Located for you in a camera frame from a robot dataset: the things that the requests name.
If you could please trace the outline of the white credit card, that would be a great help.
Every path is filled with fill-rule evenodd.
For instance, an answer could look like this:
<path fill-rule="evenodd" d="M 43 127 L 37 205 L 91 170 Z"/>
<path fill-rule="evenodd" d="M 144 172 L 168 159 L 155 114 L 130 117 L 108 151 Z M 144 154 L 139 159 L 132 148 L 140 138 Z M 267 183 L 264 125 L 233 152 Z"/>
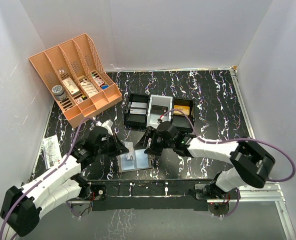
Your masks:
<path fill-rule="evenodd" d="M 125 141 L 124 145 L 129 150 L 129 152 L 126 153 L 126 159 L 133 161 L 135 159 L 135 151 L 134 151 L 133 143 L 129 141 Z"/>

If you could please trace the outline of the grey leather card holder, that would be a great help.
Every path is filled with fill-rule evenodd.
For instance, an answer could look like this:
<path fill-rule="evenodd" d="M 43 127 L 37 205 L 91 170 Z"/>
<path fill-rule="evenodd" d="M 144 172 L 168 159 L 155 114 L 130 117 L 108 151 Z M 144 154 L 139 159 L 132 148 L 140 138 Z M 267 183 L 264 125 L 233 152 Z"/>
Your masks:
<path fill-rule="evenodd" d="M 144 149 L 134 150 L 133 154 L 125 153 L 118 156 L 119 172 L 132 172 L 138 170 L 150 169 L 152 167 L 151 160 L 144 153 Z"/>

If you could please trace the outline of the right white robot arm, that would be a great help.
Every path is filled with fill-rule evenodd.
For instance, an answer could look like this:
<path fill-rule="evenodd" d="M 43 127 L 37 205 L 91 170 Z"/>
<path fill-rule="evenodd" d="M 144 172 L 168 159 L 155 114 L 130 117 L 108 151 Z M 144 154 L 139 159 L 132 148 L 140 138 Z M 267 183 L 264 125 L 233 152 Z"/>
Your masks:
<path fill-rule="evenodd" d="M 204 143 L 194 134 L 179 131 L 169 121 L 161 122 L 157 128 L 147 127 L 134 148 L 154 156 L 160 156 L 164 149 L 172 149 L 181 157 L 231 163 L 233 168 L 219 172 L 209 184 L 192 190 L 209 198 L 223 198 L 229 191 L 245 185 L 263 188 L 275 164 L 274 157 L 251 138 L 222 144 Z"/>

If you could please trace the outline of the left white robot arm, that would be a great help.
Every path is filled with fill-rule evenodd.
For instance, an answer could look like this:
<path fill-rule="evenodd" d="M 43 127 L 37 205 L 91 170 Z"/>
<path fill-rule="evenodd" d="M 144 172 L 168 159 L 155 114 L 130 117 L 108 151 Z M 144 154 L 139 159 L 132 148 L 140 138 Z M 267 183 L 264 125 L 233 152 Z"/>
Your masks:
<path fill-rule="evenodd" d="M 0 217 L 3 223 L 0 239 L 6 226 L 21 237 L 28 235 L 48 212 L 64 202 L 90 196 L 91 187 L 81 172 L 96 158 L 128 153 L 112 131 L 113 122 L 98 123 L 87 138 L 73 139 L 72 145 L 59 163 L 22 187 L 12 186 L 6 191 Z"/>

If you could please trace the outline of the black left card tray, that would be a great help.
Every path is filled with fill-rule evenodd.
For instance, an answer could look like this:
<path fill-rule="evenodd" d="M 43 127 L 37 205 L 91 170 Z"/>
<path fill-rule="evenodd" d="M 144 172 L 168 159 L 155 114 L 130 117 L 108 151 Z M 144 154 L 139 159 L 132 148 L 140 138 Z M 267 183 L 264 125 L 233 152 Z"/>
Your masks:
<path fill-rule="evenodd" d="M 131 93 L 127 96 L 127 104 L 124 110 L 124 125 L 131 128 L 145 128 L 146 127 L 146 119 L 147 119 L 147 109 L 145 115 L 136 115 L 130 114 L 130 104 L 131 102 L 141 102 L 148 104 L 149 95 L 139 94 L 139 93 Z"/>

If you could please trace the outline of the black card tray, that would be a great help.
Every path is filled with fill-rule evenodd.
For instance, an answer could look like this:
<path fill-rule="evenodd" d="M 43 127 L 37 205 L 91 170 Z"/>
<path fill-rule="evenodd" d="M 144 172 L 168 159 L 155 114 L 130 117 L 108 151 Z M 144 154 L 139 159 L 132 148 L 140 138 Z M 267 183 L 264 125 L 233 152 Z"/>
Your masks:
<path fill-rule="evenodd" d="M 149 95 L 139 94 L 139 93 L 131 93 L 127 96 L 127 104 L 124 110 L 124 125 L 131 128 L 145 128 L 146 127 L 146 119 L 147 119 L 147 109 L 145 115 L 136 115 L 130 114 L 130 104 L 131 102 L 141 102 L 148 104 Z"/>
<path fill-rule="evenodd" d="M 172 108 L 174 109 L 174 105 L 181 106 L 189 106 L 190 107 L 190 115 L 187 116 L 192 124 L 195 123 L 195 108 L 196 104 L 192 99 L 183 99 L 183 98 L 174 98 Z M 187 118 L 184 115 L 174 115 L 172 113 L 172 123 L 176 126 L 176 128 L 183 132 L 191 133 L 192 127 L 188 122 Z"/>

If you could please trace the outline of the white middle card tray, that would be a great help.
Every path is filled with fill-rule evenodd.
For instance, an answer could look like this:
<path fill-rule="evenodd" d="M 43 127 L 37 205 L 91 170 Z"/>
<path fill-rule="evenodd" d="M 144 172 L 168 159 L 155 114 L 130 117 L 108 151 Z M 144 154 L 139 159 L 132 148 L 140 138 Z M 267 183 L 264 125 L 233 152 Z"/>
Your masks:
<path fill-rule="evenodd" d="M 172 104 L 173 104 L 173 97 L 171 96 L 151 94 L 149 96 L 149 100 L 147 104 L 148 106 L 147 106 L 146 127 L 151 126 L 156 129 L 160 124 L 159 122 L 160 117 L 163 117 L 162 118 L 163 121 L 171 121 L 172 119 L 172 112 L 169 112 L 168 114 L 165 113 L 164 115 L 152 114 L 150 112 L 152 105 L 166 106 L 168 107 L 168 111 L 169 111 L 172 109 Z"/>

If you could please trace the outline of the silver credit card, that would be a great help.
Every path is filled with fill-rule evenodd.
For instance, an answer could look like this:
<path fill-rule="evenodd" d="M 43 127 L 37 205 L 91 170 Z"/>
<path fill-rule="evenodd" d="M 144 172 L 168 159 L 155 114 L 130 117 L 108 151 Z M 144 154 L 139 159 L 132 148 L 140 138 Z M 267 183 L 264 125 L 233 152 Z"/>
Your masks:
<path fill-rule="evenodd" d="M 130 114 L 132 115 L 145 115 L 147 104 L 145 102 L 131 102 Z"/>

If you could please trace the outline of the black right card tray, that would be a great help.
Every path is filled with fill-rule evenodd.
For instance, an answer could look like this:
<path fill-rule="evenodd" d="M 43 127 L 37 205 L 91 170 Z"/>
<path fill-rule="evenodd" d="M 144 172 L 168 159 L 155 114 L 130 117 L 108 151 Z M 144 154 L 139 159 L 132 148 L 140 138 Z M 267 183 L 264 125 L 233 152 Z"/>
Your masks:
<path fill-rule="evenodd" d="M 174 105 L 181 106 L 189 106 L 190 107 L 190 115 L 187 116 L 192 124 L 195 123 L 195 108 L 196 104 L 192 99 L 183 99 L 183 98 L 174 98 L 172 108 L 174 109 Z M 172 123 L 176 126 L 176 128 L 183 132 L 191 133 L 192 127 L 188 122 L 187 118 L 184 115 L 174 115 L 172 113 Z"/>

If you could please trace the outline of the white label card stack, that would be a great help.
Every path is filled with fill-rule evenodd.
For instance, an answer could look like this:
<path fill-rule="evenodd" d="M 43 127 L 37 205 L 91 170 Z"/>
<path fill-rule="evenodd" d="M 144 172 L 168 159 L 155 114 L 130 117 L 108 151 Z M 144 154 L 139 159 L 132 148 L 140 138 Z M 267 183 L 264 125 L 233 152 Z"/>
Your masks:
<path fill-rule="evenodd" d="M 87 94 L 88 97 L 92 97 L 98 93 L 95 86 L 85 78 L 79 79 L 81 89 Z"/>

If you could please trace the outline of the white patterned paper sheet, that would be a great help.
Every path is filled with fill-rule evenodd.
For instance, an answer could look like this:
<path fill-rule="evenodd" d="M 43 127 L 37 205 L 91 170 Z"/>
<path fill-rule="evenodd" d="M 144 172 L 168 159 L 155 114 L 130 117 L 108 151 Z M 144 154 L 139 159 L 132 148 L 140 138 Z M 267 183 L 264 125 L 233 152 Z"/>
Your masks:
<path fill-rule="evenodd" d="M 42 145 L 46 169 L 59 164 L 62 156 L 57 135 L 44 138 Z"/>

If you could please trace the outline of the small colourful packet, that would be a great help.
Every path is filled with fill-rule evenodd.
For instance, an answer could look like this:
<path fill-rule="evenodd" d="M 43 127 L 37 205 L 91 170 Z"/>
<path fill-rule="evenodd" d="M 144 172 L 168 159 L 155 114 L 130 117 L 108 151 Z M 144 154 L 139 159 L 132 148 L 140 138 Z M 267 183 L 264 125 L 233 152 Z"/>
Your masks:
<path fill-rule="evenodd" d="M 91 72 L 92 78 L 94 80 L 94 82 L 99 86 L 103 86 L 105 85 L 105 82 L 102 80 L 102 78 L 99 76 L 99 74 L 97 72 Z"/>

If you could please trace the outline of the white red box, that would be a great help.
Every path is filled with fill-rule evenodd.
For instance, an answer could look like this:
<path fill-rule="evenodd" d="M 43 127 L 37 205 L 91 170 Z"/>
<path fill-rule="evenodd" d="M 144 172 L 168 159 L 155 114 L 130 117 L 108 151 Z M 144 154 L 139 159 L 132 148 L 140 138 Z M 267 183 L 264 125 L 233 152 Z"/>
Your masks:
<path fill-rule="evenodd" d="M 79 88 L 70 77 L 62 80 L 62 82 L 71 96 L 74 97 L 80 93 Z"/>

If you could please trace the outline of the round patterned tin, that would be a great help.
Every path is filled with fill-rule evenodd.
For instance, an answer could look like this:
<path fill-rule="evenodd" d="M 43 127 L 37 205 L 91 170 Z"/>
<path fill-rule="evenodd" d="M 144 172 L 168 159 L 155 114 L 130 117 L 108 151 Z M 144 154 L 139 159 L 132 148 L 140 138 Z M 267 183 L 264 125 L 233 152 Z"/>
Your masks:
<path fill-rule="evenodd" d="M 52 87 L 52 93 L 58 101 L 63 101 L 67 98 L 64 88 L 59 84 Z"/>

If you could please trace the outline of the orange plastic file organizer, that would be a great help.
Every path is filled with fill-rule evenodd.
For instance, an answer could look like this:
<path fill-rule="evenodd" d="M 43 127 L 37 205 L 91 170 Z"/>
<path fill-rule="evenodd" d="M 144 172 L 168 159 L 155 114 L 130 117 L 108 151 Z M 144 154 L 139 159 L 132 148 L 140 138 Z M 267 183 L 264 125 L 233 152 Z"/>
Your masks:
<path fill-rule="evenodd" d="M 86 33 L 35 54 L 29 58 L 43 83 L 49 91 L 55 85 L 61 85 L 67 98 L 55 99 L 63 115 L 76 128 L 86 117 L 94 117 L 119 103 L 123 97 L 118 86 L 105 72 L 93 40 Z M 93 80 L 91 72 L 97 72 L 106 85 L 101 89 Z M 80 90 L 71 96 L 62 80 L 71 78 Z M 92 97 L 81 89 L 79 79 L 90 81 L 98 93 Z"/>

